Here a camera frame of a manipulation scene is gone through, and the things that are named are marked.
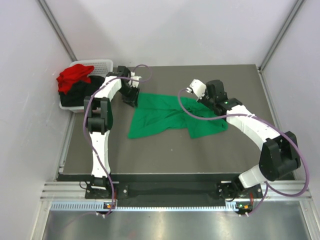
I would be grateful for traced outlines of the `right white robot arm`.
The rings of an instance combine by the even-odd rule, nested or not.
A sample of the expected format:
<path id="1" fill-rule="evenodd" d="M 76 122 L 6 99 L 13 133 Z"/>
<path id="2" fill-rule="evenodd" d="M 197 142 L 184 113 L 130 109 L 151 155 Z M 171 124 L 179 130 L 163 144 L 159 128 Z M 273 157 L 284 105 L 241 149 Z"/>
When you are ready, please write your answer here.
<path id="1" fill-rule="evenodd" d="M 238 99 L 228 98 L 221 80 L 203 83 L 195 79 L 190 88 L 199 103 L 239 129 L 260 150 L 258 164 L 232 180 L 233 192 L 237 197 L 245 198 L 253 186 L 265 181 L 276 181 L 300 168 L 300 157 L 292 146 L 297 143 L 296 136 L 290 131 L 282 136 L 271 126 L 255 119 L 254 114 Z"/>

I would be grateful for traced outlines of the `green t shirt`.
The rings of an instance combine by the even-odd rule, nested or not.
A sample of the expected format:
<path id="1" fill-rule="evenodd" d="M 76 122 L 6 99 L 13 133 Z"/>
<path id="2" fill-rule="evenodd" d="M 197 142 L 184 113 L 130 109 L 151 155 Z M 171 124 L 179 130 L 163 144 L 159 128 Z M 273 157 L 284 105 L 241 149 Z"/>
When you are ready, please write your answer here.
<path id="1" fill-rule="evenodd" d="M 202 138 L 228 129 L 223 119 L 200 120 L 189 116 L 181 108 L 178 98 L 171 95 L 141 93 L 135 109 L 128 138 L 139 139 L 166 130 L 187 129 L 190 138 Z"/>

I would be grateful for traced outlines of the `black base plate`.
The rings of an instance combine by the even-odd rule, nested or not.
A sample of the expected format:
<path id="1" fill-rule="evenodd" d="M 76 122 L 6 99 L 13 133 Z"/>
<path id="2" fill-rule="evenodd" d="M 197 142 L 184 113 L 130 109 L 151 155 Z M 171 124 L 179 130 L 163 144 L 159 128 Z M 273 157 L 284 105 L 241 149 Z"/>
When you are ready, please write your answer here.
<path id="1" fill-rule="evenodd" d="M 258 199 L 263 196 L 258 191 L 260 186 L 254 186 L 247 190 L 236 190 L 230 182 L 120 182 L 113 186 L 87 187 L 87 199 L 106 199 L 114 197 L 117 201 L 166 201 L 172 197 L 177 200 L 181 197 L 183 200 L 199 197 L 209 200 L 234 200 L 237 198 Z"/>

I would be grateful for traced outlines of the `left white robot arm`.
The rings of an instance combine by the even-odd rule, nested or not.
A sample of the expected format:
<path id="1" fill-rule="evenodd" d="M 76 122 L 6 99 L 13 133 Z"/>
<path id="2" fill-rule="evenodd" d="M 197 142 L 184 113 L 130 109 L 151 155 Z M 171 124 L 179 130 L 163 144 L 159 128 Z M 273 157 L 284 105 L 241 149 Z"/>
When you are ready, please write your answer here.
<path id="1" fill-rule="evenodd" d="M 115 198 L 108 143 L 114 122 L 111 101 L 116 93 L 121 93 L 122 101 L 136 108 L 140 78 L 126 66 L 119 66 L 115 72 L 108 72 L 96 92 L 84 98 L 83 133 L 92 149 L 92 171 L 90 180 L 86 180 L 86 199 Z"/>

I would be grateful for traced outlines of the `red t shirt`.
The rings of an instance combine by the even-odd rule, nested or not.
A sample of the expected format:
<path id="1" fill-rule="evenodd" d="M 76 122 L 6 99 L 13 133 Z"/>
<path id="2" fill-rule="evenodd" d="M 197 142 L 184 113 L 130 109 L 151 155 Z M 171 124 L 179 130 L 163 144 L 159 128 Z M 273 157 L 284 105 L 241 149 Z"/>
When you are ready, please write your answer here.
<path id="1" fill-rule="evenodd" d="M 56 79 L 58 92 L 66 95 L 76 83 L 84 82 L 90 84 L 91 79 L 89 74 L 91 74 L 94 69 L 95 67 L 93 65 L 83 65 L 79 63 L 66 68 Z"/>

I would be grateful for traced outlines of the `black t shirt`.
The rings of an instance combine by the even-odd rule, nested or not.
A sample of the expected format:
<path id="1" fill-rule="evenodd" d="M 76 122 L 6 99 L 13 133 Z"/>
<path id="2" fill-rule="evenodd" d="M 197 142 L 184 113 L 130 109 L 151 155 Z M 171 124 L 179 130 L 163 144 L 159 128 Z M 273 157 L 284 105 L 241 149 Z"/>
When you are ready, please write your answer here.
<path id="1" fill-rule="evenodd" d="M 60 103 L 63 107 L 83 107 L 84 99 L 97 91 L 105 81 L 105 78 L 98 75 L 90 75 L 91 83 L 78 81 L 74 83 L 67 94 L 61 92 Z"/>

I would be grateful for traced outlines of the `white plastic basket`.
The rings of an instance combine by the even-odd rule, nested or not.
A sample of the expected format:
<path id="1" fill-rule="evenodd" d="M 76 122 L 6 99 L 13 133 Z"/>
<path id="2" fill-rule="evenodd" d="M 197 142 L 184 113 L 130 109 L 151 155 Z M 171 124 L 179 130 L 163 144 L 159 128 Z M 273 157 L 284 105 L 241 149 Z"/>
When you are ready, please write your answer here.
<path id="1" fill-rule="evenodd" d="M 81 64 L 84 66 L 94 66 L 94 70 L 90 75 L 106 77 L 108 72 L 113 71 L 114 63 L 110 59 L 85 59 L 85 60 L 77 60 L 73 61 L 69 67 L 72 67 L 76 64 Z M 83 113 L 84 106 L 63 106 L 62 102 L 59 102 L 59 107 L 65 111 L 71 111 L 73 113 Z"/>

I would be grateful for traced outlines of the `aluminium frame rail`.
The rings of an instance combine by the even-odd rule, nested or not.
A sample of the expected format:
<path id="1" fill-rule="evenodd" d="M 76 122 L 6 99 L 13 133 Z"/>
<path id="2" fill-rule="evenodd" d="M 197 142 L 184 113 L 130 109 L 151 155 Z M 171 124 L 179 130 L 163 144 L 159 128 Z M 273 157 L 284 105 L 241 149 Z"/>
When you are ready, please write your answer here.
<path id="1" fill-rule="evenodd" d="M 277 198 L 291 198 L 305 186 L 301 180 L 278 180 L 269 183 L 268 194 Z M 231 199 L 234 192 L 229 182 L 131 182 L 115 183 L 115 198 L 120 200 L 138 196 L 160 197 L 181 196 L 183 200 L 191 197 L 217 199 Z M 47 201 L 109 201 L 112 193 L 110 190 L 85 187 L 77 182 L 47 182 L 44 184 L 40 199 Z"/>

